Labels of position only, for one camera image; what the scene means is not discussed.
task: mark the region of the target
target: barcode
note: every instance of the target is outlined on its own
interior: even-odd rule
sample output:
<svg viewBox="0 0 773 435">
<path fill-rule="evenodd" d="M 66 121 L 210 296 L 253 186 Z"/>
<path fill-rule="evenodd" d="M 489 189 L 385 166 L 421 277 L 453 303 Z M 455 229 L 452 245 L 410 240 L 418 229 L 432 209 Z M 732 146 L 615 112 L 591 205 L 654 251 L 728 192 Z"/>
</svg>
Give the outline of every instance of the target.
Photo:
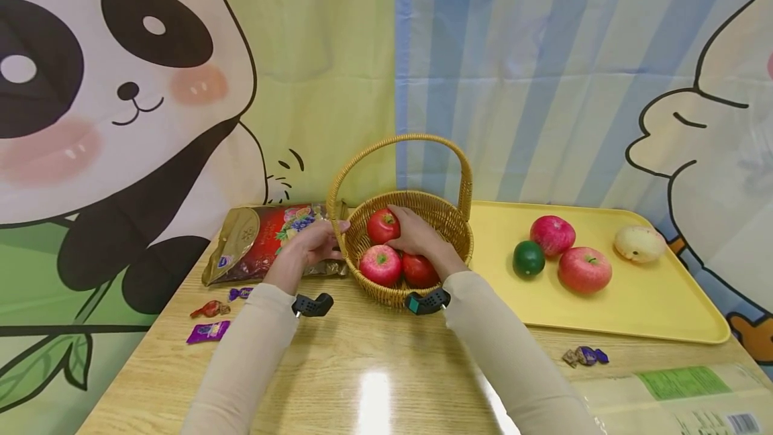
<svg viewBox="0 0 773 435">
<path fill-rule="evenodd" d="M 735 435 L 756 435 L 762 433 L 757 419 L 752 414 L 728 415 L 727 421 L 733 427 Z"/>
</svg>

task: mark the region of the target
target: panda mouth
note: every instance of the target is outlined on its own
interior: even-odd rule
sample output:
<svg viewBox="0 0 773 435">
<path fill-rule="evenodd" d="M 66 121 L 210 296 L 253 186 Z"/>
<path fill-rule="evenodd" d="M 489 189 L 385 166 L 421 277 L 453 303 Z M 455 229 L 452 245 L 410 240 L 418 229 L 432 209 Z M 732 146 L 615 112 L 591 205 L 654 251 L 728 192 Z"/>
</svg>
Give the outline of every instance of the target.
<svg viewBox="0 0 773 435">
<path fill-rule="evenodd" d="M 162 104 L 164 104 L 164 98 L 161 98 L 161 101 L 158 102 L 153 108 L 149 109 L 142 109 L 140 105 L 137 104 L 137 101 L 135 99 L 132 99 L 132 104 L 134 105 L 134 116 L 132 116 L 132 119 L 129 119 L 128 121 L 112 121 L 112 124 L 116 126 L 126 126 L 130 125 L 133 122 L 137 121 L 137 119 L 140 117 L 140 113 L 149 113 L 150 111 L 156 111 L 158 108 L 161 107 Z"/>
</svg>

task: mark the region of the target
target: plastic tray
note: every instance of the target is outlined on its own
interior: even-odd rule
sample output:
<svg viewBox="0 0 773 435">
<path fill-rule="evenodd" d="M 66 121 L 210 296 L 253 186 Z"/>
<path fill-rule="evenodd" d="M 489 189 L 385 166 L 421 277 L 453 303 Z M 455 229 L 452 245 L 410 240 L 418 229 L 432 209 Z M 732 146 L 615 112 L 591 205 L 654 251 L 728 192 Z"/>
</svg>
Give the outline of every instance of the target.
<svg viewBox="0 0 773 435">
<path fill-rule="evenodd" d="M 513 250 L 529 240 L 536 218 L 558 215 L 576 231 L 574 246 L 602 252 L 612 263 L 612 279 L 603 291 L 580 296 L 558 279 L 558 261 L 548 259 L 534 278 L 513 271 Z M 729 326 L 676 255 L 634 264 L 617 254 L 612 242 L 619 228 L 650 226 L 626 210 L 559 205 L 472 202 L 475 238 L 471 267 L 492 285 L 525 324 L 592 330 L 646 338 L 725 342 Z"/>
</svg>

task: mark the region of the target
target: basket handle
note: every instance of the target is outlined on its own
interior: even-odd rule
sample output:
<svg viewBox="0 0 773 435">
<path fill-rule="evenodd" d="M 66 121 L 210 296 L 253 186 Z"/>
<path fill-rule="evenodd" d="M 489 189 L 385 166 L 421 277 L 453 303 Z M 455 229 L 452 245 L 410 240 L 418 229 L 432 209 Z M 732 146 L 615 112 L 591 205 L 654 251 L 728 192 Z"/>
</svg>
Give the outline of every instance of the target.
<svg viewBox="0 0 773 435">
<path fill-rule="evenodd" d="M 400 143 L 401 141 L 434 141 L 441 145 L 446 145 L 451 151 L 456 154 L 459 159 L 459 164 L 462 166 L 462 181 L 459 184 L 459 200 L 457 206 L 459 211 L 462 212 L 462 217 L 465 222 L 470 219 L 470 206 L 472 205 L 472 167 L 470 166 L 467 156 L 464 152 L 452 141 L 449 141 L 442 136 L 428 135 L 428 134 L 404 134 L 396 135 L 385 140 L 381 140 L 375 145 L 368 146 L 365 150 L 360 151 L 350 162 L 348 162 L 336 175 L 336 179 L 333 180 L 333 185 L 330 187 L 330 192 L 327 194 L 327 216 L 330 218 L 330 223 L 333 226 L 333 231 L 336 233 L 336 238 L 339 241 L 339 247 L 341 248 L 341 254 L 346 258 L 346 246 L 344 245 L 343 238 L 341 236 L 341 228 L 339 227 L 339 218 L 336 211 L 336 200 L 338 199 L 338 193 L 341 189 L 341 184 L 346 178 L 348 172 L 358 164 L 364 157 L 372 154 L 376 150 L 381 148 Z"/>
</svg>

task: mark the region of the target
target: plastic bag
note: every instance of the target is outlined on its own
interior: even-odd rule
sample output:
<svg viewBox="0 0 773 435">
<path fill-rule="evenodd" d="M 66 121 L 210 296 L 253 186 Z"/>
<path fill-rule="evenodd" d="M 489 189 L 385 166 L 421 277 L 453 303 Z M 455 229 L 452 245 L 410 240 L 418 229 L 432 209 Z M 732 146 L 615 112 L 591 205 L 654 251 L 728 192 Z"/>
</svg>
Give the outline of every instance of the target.
<svg viewBox="0 0 773 435">
<path fill-rule="evenodd" d="M 346 218 L 346 205 L 339 204 L 339 218 Z M 204 268 L 202 283 L 263 279 L 282 247 L 313 222 L 325 220 L 319 203 L 289 206 L 261 205 L 233 208 L 225 216 L 217 248 Z M 326 260 L 304 272 L 309 275 L 346 275 L 346 264 Z"/>
</svg>

